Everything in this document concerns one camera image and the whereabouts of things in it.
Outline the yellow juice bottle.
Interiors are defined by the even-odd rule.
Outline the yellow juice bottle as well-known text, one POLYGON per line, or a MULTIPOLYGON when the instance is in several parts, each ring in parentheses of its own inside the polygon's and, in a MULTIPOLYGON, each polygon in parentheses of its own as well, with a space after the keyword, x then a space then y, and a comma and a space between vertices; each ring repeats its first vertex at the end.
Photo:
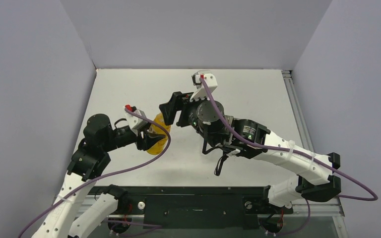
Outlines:
MULTIPOLYGON (((157 114, 153 121, 162 126, 168 132, 171 131, 171 125, 165 124, 162 113, 157 114)), ((163 151, 168 137, 162 129, 153 124, 148 129, 148 132, 151 136, 153 136, 153 138, 156 139, 156 143, 147 150, 147 153, 151 155, 158 155, 163 151)))

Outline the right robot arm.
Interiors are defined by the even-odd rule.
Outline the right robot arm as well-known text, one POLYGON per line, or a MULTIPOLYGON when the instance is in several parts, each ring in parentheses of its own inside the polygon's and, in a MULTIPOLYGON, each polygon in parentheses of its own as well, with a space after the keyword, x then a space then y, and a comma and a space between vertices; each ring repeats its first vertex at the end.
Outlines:
POLYGON ((176 113, 180 113, 176 125, 196 130, 203 138, 203 154, 222 150, 216 176, 220 175, 224 161, 232 156, 269 162, 295 173, 284 182, 266 187, 260 205, 267 212, 301 198, 327 202, 341 192, 341 179, 332 171, 340 167, 340 156, 336 153, 315 154, 250 119, 225 115, 227 125, 224 125, 207 99, 192 101, 190 93, 174 92, 159 109, 166 125, 172 125, 176 113))

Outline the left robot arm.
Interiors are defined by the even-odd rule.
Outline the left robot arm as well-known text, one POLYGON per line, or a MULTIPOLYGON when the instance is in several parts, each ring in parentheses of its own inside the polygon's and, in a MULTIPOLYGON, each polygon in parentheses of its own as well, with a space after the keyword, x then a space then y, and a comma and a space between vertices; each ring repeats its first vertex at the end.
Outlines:
POLYGON ((80 216, 82 203, 95 183, 115 173, 103 174, 111 159, 109 152, 135 144, 146 151, 162 139, 171 142, 169 132, 140 111, 127 112, 126 126, 112 128, 105 114, 91 116, 83 131, 84 138, 74 152, 57 199, 43 214, 46 216, 35 238, 86 238, 111 213, 128 207, 127 191, 117 185, 103 189, 97 201, 80 216))

